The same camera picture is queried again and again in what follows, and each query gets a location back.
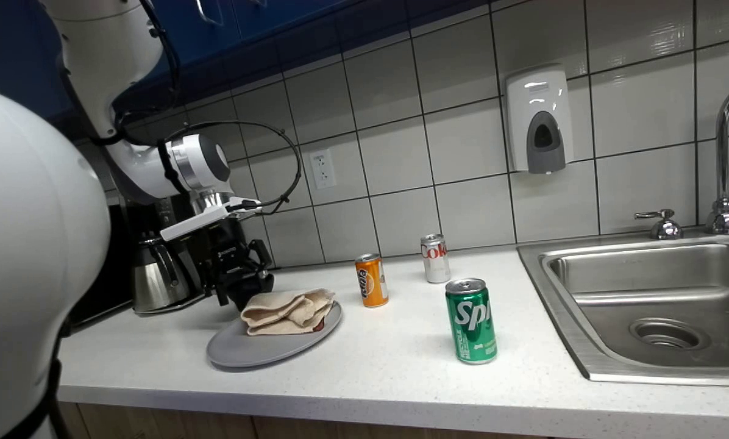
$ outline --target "sprite can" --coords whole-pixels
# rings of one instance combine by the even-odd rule
[[[485,281],[455,279],[445,282],[443,294],[457,362],[489,364],[496,348]]]

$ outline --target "stainless steel sink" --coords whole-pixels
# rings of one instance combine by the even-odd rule
[[[518,253],[590,381],[729,386],[729,237]]]

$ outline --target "kitchen counter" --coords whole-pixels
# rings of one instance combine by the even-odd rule
[[[389,302],[361,305],[350,266],[287,270],[278,290],[329,288],[344,321],[312,351],[227,373],[207,341],[233,319],[215,297],[162,318],[122,312],[64,341],[64,402],[339,420],[550,437],[729,437],[729,387],[584,381],[517,252],[450,253],[491,292],[499,354],[452,355],[443,288],[419,259],[384,259]]]

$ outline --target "small can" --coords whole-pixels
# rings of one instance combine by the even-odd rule
[[[365,308],[380,308],[388,302],[382,259],[378,253],[361,253],[356,262],[361,297]]]
[[[450,264],[440,235],[426,235],[419,238],[422,266],[426,282],[445,282],[450,279]]]
[[[445,282],[445,308],[460,364],[489,364],[496,354],[489,297],[482,279]]]

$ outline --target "faucet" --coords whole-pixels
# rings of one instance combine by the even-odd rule
[[[650,216],[657,220],[655,226],[652,226],[655,238],[677,238],[677,237],[682,237],[679,225],[672,220],[674,210],[663,207],[663,210],[655,210],[655,213],[635,213],[634,214],[634,220],[650,220]]]
[[[729,235],[729,94],[717,119],[717,179],[719,197],[711,203],[711,232]]]

